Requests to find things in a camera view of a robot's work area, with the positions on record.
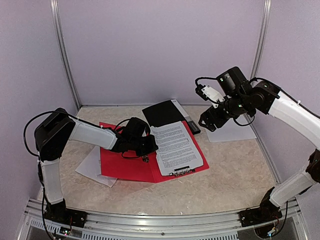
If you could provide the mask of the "red clip file folder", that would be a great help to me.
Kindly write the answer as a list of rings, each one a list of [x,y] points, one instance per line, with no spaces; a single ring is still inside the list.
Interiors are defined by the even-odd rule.
[[[193,136],[188,124],[182,121],[193,143],[195,144],[200,156],[203,160],[203,165],[196,167],[194,173],[198,173],[209,168],[207,160],[201,151],[199,144]],[[182,176],[164,176],[159,169],[156,153],[153,152],[148,155],[149,162],[143,162],[141,157],[137,157],[134,151],[128,151],[125,156],[121,153],[112,152],[110,150],[100,148],[100,165],[101,174],[106,177],[118,178],[121,180],[138,181],[147,183],[161,183],[172,179],[177,179]]]

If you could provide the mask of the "printed paper sheet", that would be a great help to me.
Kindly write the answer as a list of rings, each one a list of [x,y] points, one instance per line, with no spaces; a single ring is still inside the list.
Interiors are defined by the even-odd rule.
[[[160,127],[152,126],[151,134],[158,146],[156,160],[160,173],[169,176],[175,169],[203,165],[202,157],[181,121]]]

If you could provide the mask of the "metal folder clip bottom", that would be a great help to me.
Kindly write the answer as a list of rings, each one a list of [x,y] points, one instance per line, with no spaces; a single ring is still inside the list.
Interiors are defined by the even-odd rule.
[[[191,169],[188,166],[186,166],[186,167],[174,169],[173,172],[169,173],[169,176],[170,177],[180,177],[180,176],[189,175],[189,174],[192,174],[195,172],[196,172],[195,168]]]

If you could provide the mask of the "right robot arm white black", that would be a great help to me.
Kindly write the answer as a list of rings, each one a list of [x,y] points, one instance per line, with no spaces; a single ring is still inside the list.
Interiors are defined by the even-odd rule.
[[[299,171],[264,195],[256,209],[256,218],[266,222],[280,207],[320,182],[320,117],[290,96],[280,86],[262,77],[248,80],[239,67],[234,66],[217,77],[198,77],[195,92],[211,106],[200,115],[199,125],[214,132],[229,120],[236,125],[242,115],[255,118],[261,112],[288,126],[293,135],[287,136],[286,151],[305,140],[313,151]]]

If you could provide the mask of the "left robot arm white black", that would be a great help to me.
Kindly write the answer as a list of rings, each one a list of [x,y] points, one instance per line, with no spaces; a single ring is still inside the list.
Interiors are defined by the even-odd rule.
[[[70,218],[69,209],[61,204],[64,196],[60,176],[60,159],[68,143],[84,143],[119,154],[134,152],[137,158],[159,148],[148,124],[137,117],[129,118],[125,126],[103,126],[71,115],[63,108],[40,116],[45,119],[34,130],[34,140],[43,187],[52,204],[49,212],[61,223]]]

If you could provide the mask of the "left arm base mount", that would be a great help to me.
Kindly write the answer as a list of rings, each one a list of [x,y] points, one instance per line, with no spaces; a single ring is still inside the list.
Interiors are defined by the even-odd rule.
[[[64,201],[49,204],[45,208],[44,218],[71,227],[84,228],[88,213],[66,207]]]

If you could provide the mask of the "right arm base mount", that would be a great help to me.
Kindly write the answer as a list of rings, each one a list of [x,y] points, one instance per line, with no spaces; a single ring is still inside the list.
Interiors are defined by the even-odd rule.
[[[283,217],[279,207],[247,208],[246,210],[240,211],[238,215],[242,227],[259,225],[273,220],[279,220]]]

